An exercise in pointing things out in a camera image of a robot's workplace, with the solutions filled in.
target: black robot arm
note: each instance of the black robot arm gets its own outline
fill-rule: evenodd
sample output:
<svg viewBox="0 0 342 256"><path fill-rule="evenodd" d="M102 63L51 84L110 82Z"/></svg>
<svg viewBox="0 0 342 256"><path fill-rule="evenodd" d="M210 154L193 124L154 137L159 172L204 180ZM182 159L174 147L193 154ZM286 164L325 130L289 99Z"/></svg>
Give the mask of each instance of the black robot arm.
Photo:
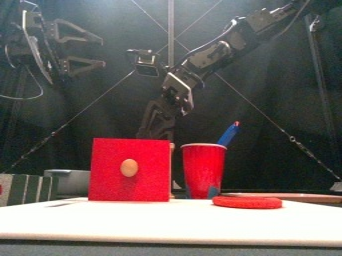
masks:
<svg viewBox="0 0 342 256"><path fill-rule="evenodd" d="M262 9L234 18L224 33L182 58L167 72L161 97L147 106L138 138L174 140L175 120L194 109L193 90L205 86L204 81L216 71L281 35L313 11L314 2L292 1L273 11Z"/></svg>

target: red cube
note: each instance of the red cube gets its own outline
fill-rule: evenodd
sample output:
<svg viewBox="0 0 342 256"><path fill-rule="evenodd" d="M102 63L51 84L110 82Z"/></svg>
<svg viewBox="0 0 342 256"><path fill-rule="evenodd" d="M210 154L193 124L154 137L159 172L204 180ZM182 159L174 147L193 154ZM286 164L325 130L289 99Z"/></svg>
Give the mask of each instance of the red cube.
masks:
<svg viewBox="0 0 342 256"><path fill-rule="evenodd" d="M95 138L89 199L169 201L170 168L170 141Z"/></svg>

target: cable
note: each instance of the cable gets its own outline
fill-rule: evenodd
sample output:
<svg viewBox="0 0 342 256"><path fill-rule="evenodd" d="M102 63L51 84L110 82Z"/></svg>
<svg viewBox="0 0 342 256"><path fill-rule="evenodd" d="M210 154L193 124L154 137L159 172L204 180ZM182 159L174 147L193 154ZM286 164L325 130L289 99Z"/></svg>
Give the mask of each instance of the cable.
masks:
<svg viewBox="0 0 342 256"><path fill-rule="evenodd" d="M284 31L281 31L274 37L272 40L276 40L280 36L282 36L288 31L289 29L292 28L292 26L294 25L294 22L297 21L298 17L301 16L301 14L304 13L308 5L310 4L312 0L306 0L305 4L302 5L300 11L297 12L293 20L290 21L289 25L285 27Z"/></svg>

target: red cup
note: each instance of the red cup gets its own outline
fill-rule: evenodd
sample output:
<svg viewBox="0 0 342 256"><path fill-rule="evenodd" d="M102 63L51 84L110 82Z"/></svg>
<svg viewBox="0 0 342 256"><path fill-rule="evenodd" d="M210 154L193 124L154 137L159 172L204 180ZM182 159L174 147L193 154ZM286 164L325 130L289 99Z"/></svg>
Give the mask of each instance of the red cup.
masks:
<svg viewBox="0 0 342 256"><path fill-rule="evenodd" d="M192 143L181 148L186 196L190 199L212 199L221 193L228 148L210 143Z"/></svg>

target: blue pen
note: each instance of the blue pen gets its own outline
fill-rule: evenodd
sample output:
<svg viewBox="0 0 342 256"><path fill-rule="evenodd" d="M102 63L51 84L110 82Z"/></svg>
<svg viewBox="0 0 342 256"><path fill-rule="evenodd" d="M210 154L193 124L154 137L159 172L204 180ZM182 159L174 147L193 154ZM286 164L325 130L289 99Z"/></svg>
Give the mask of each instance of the blue pen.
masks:
<svg viewBox="0 0 342 256"><path fill-rule="evenodd" d="M228 147L234 136L237 135L238 131L240 131L240 122L234 122L234 124L229 127L229 129L226 130L226 132L224 133L224 135L220 138L218 144Z"/></svg>

